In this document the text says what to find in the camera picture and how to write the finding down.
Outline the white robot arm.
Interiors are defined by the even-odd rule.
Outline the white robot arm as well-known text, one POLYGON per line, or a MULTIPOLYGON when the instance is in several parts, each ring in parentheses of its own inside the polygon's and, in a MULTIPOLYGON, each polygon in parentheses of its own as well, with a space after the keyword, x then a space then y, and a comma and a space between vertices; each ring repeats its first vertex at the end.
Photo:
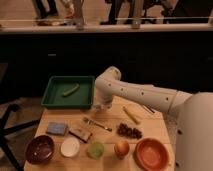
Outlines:
POLYGON ((176 116, 175 171, 213 171, 213 92, 187 93, 121 80, 111 66, 95 79, 100 106, 114 96, 176 116))

